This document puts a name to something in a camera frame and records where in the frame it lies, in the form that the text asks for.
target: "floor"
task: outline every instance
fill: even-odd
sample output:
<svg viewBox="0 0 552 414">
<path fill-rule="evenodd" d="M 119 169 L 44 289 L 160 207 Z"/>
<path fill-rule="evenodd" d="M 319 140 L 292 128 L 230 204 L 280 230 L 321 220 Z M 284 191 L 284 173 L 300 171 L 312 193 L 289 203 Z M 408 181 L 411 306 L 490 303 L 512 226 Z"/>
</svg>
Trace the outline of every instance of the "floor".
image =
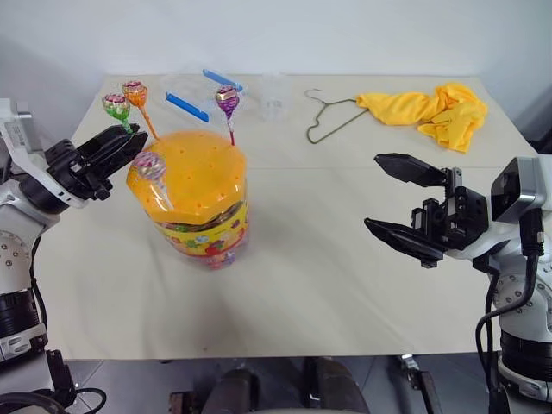
<svg viewBox="0 0 552 414">
<path fill-rule="evenodd" d="M 373 414 L 427 412 L 420 392 L 412 390 L 392 357 L 335 357 L 344 364 Z M 184 361 L 68 361 L 78 387 L 99 387 L 108 394 L 101 414 L 168 413 L 171 392 L 208 392 L 228 370 L 246 367 L 260 379 L 260 409 L 301 407 L 298 385 L 302 358 L 213 359 Z M 445 414 L 485 413 L 487 394 L 476 354 L 423 355 L 420 368 L 430 371 Z M 80 394 L 73 414 L 96 406 L 98 397 Z M 546 405 L 512 404 L 517 412 L 544 414 Z"/>
</svg>

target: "yellow towel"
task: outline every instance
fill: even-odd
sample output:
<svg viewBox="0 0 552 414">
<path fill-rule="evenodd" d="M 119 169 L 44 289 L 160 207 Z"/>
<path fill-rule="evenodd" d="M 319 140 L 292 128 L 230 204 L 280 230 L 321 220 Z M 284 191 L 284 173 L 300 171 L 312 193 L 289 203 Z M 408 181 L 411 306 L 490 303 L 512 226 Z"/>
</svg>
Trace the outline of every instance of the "yellow towel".
<svg viewBox="0 0 552 414">
<path fill-rule="evenodd" d="M 417 127 L 422 134 L 443 147 L 467 152 L 474 131 L 485 123 L 485 103 L 462 84 L 437 86 L 435 93 L 433 97 L 421 92 L 365 93 L 356 97 L 356 104 L 386 125 L 422 122 Z"/>
</svg>

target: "purple lollipop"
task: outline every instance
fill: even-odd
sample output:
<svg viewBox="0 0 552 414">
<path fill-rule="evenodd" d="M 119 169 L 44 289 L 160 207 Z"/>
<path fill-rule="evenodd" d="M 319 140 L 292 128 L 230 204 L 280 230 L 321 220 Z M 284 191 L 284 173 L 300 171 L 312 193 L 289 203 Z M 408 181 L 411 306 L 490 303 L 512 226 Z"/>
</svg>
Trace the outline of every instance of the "purple lollipop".
<svg viewBox="0 0 552 414">
<path fill-rule="evenodd" d="M 230 131 L 230 140 L 232 140 L 232 145 L 235 145 L 234 128 L 232 127 L 230 118 L 240 102 L 238 91 L 232 85 L 223 85 L 218 89 L 218 91 L 216 91 L 215 99 L 218 107 L 223 110 L 226 115 L 226 123 L 228 124 L 228 129 Z"/>
</svg>

